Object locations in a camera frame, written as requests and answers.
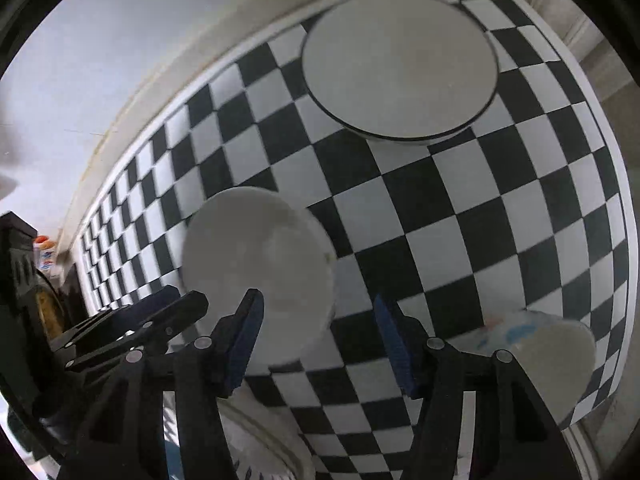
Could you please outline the white small bowl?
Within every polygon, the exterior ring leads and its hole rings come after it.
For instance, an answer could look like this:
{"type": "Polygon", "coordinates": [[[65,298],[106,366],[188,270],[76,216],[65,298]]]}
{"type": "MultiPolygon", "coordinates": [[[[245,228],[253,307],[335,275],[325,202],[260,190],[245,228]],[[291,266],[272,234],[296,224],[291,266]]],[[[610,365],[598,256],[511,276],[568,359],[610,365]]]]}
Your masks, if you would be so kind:
{"type": "Polygon", "coordinates": [[[247,289],[260,290],[265,313],[252,361],[279,366],[300,359],[328,328],[335,263],[329,235],[307,209],[239,186],[217,193],[191,218],[180,275],[185,290],[208,300],[200,333],[233,313],[247,289]]]}

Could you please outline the white bowl colourful pattern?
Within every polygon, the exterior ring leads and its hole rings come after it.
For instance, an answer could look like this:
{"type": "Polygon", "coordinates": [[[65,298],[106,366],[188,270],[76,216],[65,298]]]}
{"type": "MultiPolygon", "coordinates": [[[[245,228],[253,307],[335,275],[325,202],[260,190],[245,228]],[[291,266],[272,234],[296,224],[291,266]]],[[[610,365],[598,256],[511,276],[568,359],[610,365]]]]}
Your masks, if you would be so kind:
{"type": "Polygon", "coordinates": [[[483,328],[471,348],[480,354],[510,352],[556,422],[574,410],[596,362],[596,341],[582,322],[536,311],[515,312],[483,328]]]}

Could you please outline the white bowl black rim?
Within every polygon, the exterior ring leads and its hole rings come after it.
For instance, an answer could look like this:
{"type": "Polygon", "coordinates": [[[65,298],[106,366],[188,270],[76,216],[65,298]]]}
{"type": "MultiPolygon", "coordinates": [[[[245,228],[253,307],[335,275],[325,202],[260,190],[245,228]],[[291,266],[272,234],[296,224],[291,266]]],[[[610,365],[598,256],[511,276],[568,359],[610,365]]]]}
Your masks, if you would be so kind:
{"type": "Polygon", "coordinates": [[[488,109],[498,87],[484,30],[444,0],[346,0],[314,22],[300,59],[320,110],[378,140],[453,136],[488,109]]]}

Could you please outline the black white checkered mat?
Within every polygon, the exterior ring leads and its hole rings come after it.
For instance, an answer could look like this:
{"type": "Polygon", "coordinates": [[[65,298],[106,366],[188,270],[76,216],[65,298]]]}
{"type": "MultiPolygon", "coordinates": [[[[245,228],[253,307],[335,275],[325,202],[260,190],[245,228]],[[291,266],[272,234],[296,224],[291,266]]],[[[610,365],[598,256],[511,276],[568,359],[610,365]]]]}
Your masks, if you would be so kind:
{"type": "Polygon", "coordinates": [[[626,361],[638,275],[627,175],[570,51],[523,0],[445,0],[497,51],[488,110],[431,146],[368,140],[303,84],[308,11],[241,50],[142,136],[78,238],[95,307],[179,284],[195,211],[235,185],[309,209],[337,255],[335,315],[306,356],[247,375],[250,391],[306,441],[321,479],[396,479],[420,405],[403,396],[372,298],[388,292],[450,338],[527,309],[585,323],[596,340],[578,422],[626,361]]]}

